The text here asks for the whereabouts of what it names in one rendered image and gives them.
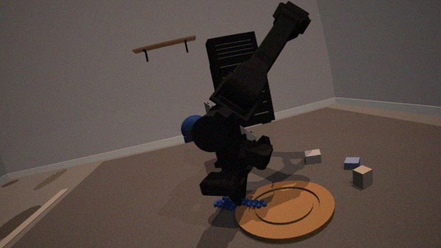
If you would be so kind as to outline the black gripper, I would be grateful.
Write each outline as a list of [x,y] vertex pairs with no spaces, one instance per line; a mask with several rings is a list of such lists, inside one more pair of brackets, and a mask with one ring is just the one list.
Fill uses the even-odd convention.
[[217,161],[215,168],[222,168],[220,172],[210,172],[199,184],[200,190],[205,196],[228,196],[236,206],[242,205],[242,199],[246,198],[247,175],[253,166],[244,164],[234,166],[233,153],[236,140],[243,141],[241,132],[231,136],[226,145],[216,151]]

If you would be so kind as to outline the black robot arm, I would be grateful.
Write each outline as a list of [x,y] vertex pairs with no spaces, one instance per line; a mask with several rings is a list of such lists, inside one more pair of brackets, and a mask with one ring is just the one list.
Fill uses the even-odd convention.
[[[231,136],[241,132],[240,121],[246,123],[255,117],[264,101],[262,90],[267,84],[267,73],[286,43],[304,33],[311,22],[308,15],[290,1],[279,3],[271,30],[251,59],[240,63],[233,73],[226,75],[209,98],[216,105],[194,123],[191,136],[199,149],[219,151]],[[219,93],[223,89],[221,96]],[[251,110],[246,116],[248,109]],[[272,151],[269,137],[262,135],[258,141],[251,141],[244,134],[243,141],[237,139],[234,144],[234,166],[240,166],[242,161],[263,170],[269,164]]]

